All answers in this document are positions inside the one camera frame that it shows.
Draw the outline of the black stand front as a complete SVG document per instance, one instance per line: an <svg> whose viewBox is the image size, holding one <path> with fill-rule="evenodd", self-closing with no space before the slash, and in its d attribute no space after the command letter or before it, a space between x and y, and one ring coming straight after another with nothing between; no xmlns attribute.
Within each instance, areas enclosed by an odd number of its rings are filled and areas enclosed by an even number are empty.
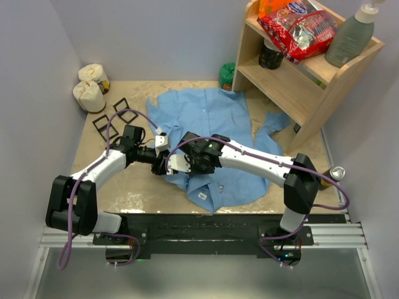
<svg viewBox="0 0 399 299"><path fill-rule="evenodd" d="M109 118L106 114L96 118L92 121L93 126L97 130L97 133L102 137L104 141L107 141L107 127L109 123ZM109 140L116 138L119 133L113 125L109 127Z"/></svg>

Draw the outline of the dark jar on shelf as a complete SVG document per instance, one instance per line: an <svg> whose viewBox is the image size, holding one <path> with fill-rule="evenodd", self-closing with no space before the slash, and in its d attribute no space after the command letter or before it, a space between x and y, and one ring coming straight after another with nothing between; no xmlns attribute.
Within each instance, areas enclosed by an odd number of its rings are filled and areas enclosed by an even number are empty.
<svg viewBox="0 0 399 299"><path fill-rule="evenodd" d="M284 54L267 39L264 39L258 63L261 67L274 70L281 66Z"/></svg>

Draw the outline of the black stand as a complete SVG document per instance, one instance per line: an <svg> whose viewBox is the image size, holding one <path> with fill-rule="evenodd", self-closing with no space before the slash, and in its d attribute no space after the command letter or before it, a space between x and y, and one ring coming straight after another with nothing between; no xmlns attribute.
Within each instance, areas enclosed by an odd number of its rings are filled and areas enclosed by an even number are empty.
<svg viewBox="0 0 399 299"><path fill-rule="evenodd" d="M107 127L109 123L109 118L106 114L96 118L92 121L93 126L97 130L97 133L102 137L104 141L107 141ZM109 140L116 138L119 133L113 125L109 127Z"/></svg>
<svg viewBox="0 0 399 299"><path fill-rule="evenodd" d="M119 119L121 119L125 124L129 125L136 118L138 118L138 114L130 108L126 98L122 98L116 102L113 105L113 109L115 110L115 113Z"/></svg>

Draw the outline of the green pump bottle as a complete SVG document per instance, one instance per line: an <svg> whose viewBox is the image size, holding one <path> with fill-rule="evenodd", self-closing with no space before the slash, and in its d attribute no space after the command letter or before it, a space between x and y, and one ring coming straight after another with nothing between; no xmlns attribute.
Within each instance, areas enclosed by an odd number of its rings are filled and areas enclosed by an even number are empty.
<svg viewBox="0 0 399 299"><path fill-rule="evenodd" d="M362 4L353 16L345 20L325 53L328 63L342 67L362 53L373 36L378 5L381 3L384 1L373 0Z"/></svg>

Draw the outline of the white cloth bag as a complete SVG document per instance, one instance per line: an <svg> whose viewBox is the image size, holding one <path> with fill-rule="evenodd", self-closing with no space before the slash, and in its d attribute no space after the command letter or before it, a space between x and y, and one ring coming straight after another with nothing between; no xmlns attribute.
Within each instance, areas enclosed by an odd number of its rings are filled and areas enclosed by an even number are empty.
<svg viewBox="0 0 399 299"><path fill-rule="evenodd" d="M106 106L103 94L94 81L81 81L72 90L74 98L87 113L100 113Z"/></svg>
<svg viewBox="0 0 399 299"><path fill-rule="evenodd" d="M100 88L103 95L110 90L110 81L105 73L103 65L89 64L78 71L80 81L94 81Z"/></svg>

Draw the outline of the dark glass bottle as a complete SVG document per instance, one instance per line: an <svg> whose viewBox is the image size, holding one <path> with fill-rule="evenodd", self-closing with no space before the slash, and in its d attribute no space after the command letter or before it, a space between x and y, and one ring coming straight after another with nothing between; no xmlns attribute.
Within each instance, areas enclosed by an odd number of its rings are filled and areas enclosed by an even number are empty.
<svg viewBox="0 0 399 299"><path fill-rule="evenodd" d="M323 173L323 177L320 179L320 190L325 190L333 184L331 181L338 183L345 177L345 169L341 166L332 166Z"/></svg>

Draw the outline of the red candy bag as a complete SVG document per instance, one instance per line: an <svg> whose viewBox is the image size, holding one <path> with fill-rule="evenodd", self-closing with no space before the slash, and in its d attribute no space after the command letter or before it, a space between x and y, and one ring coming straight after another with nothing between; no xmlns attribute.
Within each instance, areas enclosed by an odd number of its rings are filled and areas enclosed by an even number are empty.
<svg viewBox="0 0 399 299"><path fill-rule="evenodd" d="M290 1L257 22L285 58L299 64L329 48L342 21L315 1Z"/></svg>

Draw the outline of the orange snack box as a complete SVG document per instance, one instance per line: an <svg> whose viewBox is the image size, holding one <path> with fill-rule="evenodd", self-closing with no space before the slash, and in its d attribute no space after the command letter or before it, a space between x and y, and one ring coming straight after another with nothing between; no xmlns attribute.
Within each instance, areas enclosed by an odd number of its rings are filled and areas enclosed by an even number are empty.
<svg viewBox="0 0 399 299"><path fill-rule="evenodd" d="M291 0L260 0L258 8L258 18L270 15L271 13L282 9Z"/></svg>

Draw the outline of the wooden shelf unit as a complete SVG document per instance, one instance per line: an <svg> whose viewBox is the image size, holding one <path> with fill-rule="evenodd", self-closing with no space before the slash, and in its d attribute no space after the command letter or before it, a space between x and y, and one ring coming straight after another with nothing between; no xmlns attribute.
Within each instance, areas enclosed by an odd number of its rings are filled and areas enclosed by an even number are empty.
<svg viewBox="0 0 399 299"><path fill-rule="evenodd" d="M300 130L286 152L313 137L369 68L384 43L372 37L365 50L338 68L323 55L303 60L299 65L284 59L275 70L258 63L267 34L257 21L259 1L250 1L244 11L232 90L242 92L256 87L291 117Z"/></svg>

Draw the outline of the white cloth bag front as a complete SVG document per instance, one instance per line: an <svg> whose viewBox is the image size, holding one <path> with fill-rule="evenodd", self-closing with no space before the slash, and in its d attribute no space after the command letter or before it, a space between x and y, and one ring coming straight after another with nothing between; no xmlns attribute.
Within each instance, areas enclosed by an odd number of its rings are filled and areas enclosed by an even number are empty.
<svg viewBox="0 0 399 299"><path fill-rule="evenodd" d="M100 113L106 106L103 94L94 81L81 81L72 90L74 98L87 113Z"/></svg>

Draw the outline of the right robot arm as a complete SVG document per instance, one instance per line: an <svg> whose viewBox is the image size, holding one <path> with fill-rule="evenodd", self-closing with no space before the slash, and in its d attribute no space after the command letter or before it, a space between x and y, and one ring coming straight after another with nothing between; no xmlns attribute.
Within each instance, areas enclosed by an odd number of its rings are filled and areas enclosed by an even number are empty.
<svg viewBox="0 0 399 299"><path fill-rule="evenodd" d="M178 145L188 158L191 174L211 174L216 168L231 168L281 187L285 209L277 236L286 245L300 237L298 227L310 213L320 187L320 179L308 156L273 155L217 134L203 138L187 132Z"/></svg>

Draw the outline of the black stand rear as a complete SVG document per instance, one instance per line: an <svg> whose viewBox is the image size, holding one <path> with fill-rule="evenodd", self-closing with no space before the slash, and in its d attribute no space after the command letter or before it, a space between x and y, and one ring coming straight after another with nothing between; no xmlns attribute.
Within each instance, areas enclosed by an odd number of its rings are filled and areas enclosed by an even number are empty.
<svg viewBox="0 0 399 299"><path fill-rule="evenodd" d="M113 105L113 109L115 110L115 113L119 119L121 119L125 124L129 125L136 118L138 118L138 114L130 108L126 98L122 98L116 102Z"/></svg>

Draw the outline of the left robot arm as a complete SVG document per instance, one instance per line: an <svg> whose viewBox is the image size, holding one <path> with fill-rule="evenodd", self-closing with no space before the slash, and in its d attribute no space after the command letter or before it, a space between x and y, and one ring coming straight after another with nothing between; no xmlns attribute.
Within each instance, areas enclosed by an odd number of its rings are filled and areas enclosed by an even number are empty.
<svg viewBox="0 0 399 299"><path fill-rule="evenodd" d="M128 227L122 225L122 216L98 210L97 191L135 162L150 164L155 175L166 174L170 140L160 128L156 133L155 146L147 147L143 143L145 129L127 125L123 135L93 163L70 176L56 177L50 191L46 226L63 231L71 229L78 235L104 232L114 244L125 243Z"/></svg>

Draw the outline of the white cloth bag rear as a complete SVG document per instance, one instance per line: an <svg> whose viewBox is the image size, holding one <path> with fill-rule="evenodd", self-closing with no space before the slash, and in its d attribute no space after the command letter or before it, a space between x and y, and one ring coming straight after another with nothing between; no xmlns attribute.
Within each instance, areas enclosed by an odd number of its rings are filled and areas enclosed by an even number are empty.
<svg viewBox="0 0 399 299"><path fill-rule="evenodd" d="M78 71L80 81L94 81L100 88L103 95L110 90L110 81L105 73L103 65L89 64Z"/></svg>

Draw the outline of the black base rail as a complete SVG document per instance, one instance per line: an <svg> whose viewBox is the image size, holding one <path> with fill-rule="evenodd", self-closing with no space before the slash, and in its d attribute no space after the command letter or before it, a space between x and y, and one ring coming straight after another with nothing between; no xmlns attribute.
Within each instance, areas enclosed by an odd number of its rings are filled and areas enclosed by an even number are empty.
<svg viewBox="0 0 399 299"><path fill-rule="evenodd" d="M311 228L294 235L279 227L281 215L268 214L126 214L115 236L95 234L95 245L106 245L109 261L128 259L118 246L133 245L140 259L155 254L255 255L295 264L301 249L313 245Z"/></svg>

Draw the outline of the green lidded container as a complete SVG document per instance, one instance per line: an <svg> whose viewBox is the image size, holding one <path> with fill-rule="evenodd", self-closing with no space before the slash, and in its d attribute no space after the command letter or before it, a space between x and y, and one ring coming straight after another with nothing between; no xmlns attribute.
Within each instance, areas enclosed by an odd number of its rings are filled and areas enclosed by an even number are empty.
<svg viewBox="0 0 399 299"><path fill-rule="evenodd" d="M224 64L219 71L219 87L231 91L234 80L235 63Z"/></svg>

